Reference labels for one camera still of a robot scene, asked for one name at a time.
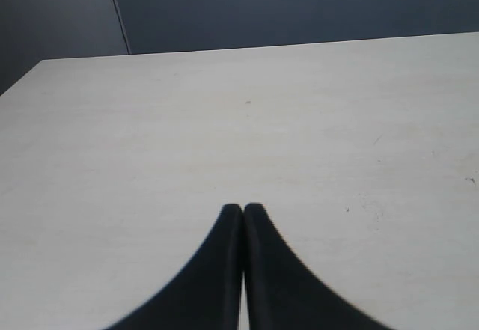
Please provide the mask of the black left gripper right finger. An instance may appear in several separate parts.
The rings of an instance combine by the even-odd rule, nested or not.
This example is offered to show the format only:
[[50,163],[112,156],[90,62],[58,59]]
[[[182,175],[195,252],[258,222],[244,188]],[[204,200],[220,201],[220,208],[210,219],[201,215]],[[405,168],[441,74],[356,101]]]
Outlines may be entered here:
[[294,254],[264,206],[243,213],[251,329],[387,329],[329,289]]

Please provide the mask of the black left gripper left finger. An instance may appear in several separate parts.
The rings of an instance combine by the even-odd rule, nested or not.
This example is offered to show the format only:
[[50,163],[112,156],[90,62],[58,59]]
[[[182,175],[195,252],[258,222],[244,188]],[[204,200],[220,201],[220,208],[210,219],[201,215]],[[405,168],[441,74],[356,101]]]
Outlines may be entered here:
[[225,204],[187,264],[110,329],[237,329],[243,271],[243,212]]

